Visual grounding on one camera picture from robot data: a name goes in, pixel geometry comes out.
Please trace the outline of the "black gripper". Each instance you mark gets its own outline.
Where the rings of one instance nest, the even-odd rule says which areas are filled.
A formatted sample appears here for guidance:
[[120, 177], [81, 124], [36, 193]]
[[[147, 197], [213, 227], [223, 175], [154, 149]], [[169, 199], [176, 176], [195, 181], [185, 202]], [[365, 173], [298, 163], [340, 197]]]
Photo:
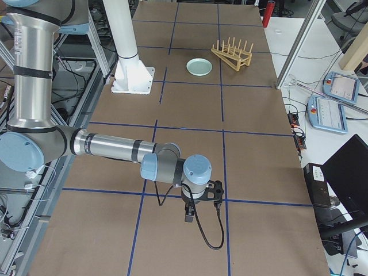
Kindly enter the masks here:
[[195, 216], [195, 210], [194, 205], [199, 203], [200, 201], [210, 201], [210, 198], [203, 194], [199, 198], [194, 198], [191, 200], [190, 195], [186, 195], [184, 192], [181, 192], [181, 198], [185, 202], [185, 222], [186, 223], [192, 223], [194, 216]]

